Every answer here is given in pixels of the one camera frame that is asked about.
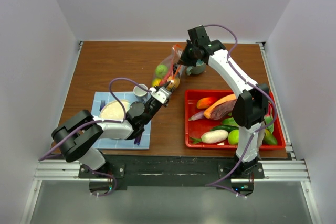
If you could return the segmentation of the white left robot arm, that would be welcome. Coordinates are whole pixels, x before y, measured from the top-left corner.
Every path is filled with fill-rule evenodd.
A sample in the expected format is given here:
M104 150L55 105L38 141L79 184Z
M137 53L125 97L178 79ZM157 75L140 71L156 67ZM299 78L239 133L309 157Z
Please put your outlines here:
M67 162L79 161L90 167L90 171L97 178L108 174L109 165L103 154L93 148L98 139L134 140L138 143L159 109L167 106L172 92L173 83L168 81L151 88L135 85L145 94L144 101L135 101L125 106L122 101L111 92L113 103L121 111L119 119L107 119L94 116L88 110L81 110L64 124L58 126L51 133L55 142L54 148L61 151Z

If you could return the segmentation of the orange toy fruit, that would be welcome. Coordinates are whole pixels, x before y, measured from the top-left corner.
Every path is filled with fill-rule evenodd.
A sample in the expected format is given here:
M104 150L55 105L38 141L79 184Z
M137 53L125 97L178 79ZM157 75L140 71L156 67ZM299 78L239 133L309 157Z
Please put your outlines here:
M177 88L180 85L180 79L178 77L175 77L171 80L171 85L173 88Z

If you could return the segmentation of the green lime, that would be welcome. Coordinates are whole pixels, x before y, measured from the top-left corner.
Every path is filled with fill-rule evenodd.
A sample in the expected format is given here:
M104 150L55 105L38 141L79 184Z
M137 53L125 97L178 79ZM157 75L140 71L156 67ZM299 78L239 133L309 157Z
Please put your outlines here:
M168 67L164 64L159 64L155 69L155 74L158 78L163 78L168 72Z

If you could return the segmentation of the red chili pepper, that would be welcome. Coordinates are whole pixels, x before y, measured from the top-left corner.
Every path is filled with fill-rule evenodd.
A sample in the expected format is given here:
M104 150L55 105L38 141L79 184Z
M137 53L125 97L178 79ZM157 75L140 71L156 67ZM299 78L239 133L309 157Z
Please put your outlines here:
M172 77L173 77L173 74L171 74L171 73L168 73L168 74L166 74L163 78L162 78L162 83L163 84L165 84L166 82L168 82L168 81L170 81L171 79L172 79Z

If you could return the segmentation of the yellow lemon toy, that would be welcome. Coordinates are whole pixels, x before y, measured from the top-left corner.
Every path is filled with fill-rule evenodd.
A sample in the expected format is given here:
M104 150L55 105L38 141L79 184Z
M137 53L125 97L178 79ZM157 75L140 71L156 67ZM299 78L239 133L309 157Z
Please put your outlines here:
M153 81L152 81L152 86L159 86L162 84L162 79L160 78L155 78Z

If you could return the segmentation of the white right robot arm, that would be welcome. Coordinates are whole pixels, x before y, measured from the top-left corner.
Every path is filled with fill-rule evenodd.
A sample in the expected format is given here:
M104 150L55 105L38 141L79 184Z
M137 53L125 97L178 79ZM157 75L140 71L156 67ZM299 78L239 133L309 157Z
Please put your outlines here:
M227 174L246 178L257 164L259 148L265 132L264 116L271 101L269 87L249 77L231 57L219 40L211 40L206 26L188 30L189 40L179 63L195 66L198 60L214 69L230 86L236 96L233 117L239 125L239 142L235 157L237 163Z

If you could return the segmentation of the clear orange zip top bag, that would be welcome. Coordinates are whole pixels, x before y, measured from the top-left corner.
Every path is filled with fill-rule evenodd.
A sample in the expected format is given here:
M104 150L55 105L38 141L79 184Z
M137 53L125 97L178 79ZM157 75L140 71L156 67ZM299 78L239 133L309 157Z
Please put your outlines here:
M153 87L168 83L166 88L169 91L174 91L178 88L185 69L185 66L178 64L182 52L181 46L175 44L172 47L171 54L157 65L152 80Z

